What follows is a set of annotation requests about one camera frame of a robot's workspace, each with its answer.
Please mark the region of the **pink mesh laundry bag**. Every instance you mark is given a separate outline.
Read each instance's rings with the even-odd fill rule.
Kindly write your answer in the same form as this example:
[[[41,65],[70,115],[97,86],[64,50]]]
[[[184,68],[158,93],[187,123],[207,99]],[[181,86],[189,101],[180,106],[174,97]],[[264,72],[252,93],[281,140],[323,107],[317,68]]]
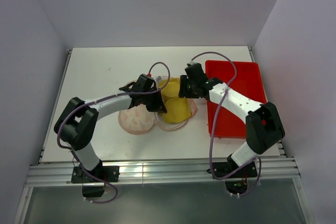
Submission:
[[[192,118],[197,113],[198,108],[193,99],[188,99],[188,101],[192,113],[190,118]],[[145,105],[123,110],[118,114],[118,122],[121,128],[133,135],[145,134],[152,130],[154,126],[158,126],[164,131],[175,131],[182,128],[188,120],[182,123],[166,124],[163,122],[162,113],[149,112]]]

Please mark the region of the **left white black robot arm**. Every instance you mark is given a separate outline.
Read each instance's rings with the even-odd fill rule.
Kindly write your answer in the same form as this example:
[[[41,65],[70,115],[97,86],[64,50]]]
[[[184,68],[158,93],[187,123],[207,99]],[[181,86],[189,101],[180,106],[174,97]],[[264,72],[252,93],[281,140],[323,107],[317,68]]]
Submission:
[[[141,74],[135,82],[119,88],[113,95],[90,101],[78,97],[69,100],[54,126],[56,141],[60,148],[71,152],[89,181],[103,178],[102,160],[91,144],[97,122],[139,105],[144,105],[149,112],[166,112],[161,88],[147,74]]]

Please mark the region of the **yellow bra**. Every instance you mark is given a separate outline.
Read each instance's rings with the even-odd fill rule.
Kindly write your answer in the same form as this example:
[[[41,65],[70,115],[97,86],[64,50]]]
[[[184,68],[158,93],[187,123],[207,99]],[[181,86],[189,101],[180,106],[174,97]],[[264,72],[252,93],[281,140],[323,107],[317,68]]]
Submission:
[[[162,114],[163,122],[166,124],[182,123],[192,116],[188,99],[180,98],[179,91],[179,78],[170,78],[168,84],[161,90],[163,103],[167,110]]]

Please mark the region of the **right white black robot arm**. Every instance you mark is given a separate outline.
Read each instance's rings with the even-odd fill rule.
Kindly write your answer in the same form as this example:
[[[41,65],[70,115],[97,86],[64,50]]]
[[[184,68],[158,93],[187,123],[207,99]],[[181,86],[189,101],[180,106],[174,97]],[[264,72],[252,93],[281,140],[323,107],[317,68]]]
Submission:
[[[217,104],[212,123],[211,138],[221,125],[218,115],[221,108],[226,109],[245,125],[245,142],[227,158],[228,173],[240,176],[250,162],[285,137],[285,131],[276,106],[250,99],[231,88],[234,79],[228,82],[209,78],[200,63],[191,62],[180,77],[181,98],[204,98]]]

